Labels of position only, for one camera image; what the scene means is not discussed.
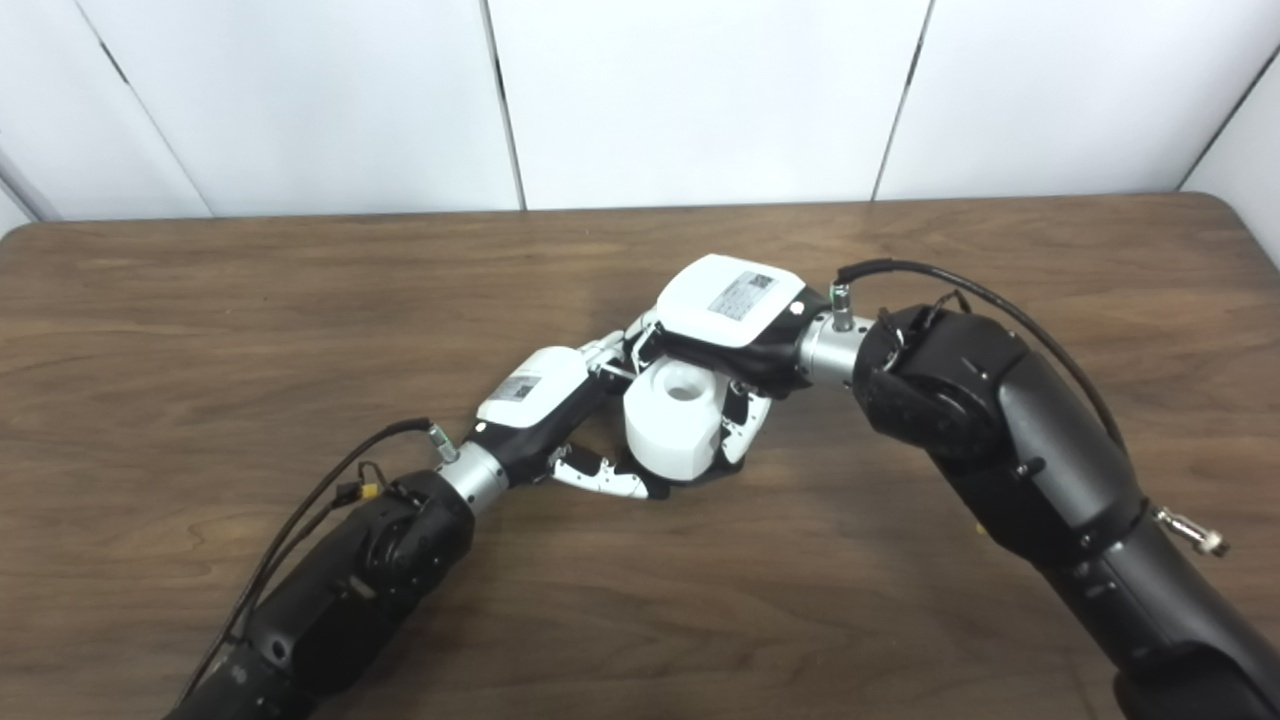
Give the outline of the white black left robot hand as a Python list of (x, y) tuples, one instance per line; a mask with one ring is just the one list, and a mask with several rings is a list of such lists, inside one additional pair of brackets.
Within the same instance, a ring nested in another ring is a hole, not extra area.
[(622, 331), (579, 347), (539, 348), (480, 404), (463, 455), (480, 461), (497, 492), (552, 479), (600, 495), (666, 500), (669, 483), (571, 439), (635, 377)]

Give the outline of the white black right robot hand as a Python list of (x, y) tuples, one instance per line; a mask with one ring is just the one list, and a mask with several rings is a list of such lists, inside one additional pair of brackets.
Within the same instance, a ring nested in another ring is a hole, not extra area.
[(849, 377), (859, 338), (792, 272), (709, 254), (684, 268), (625, 332), (630, 455), (691, 484), (741, 466), (774, 402), (822, 373)]

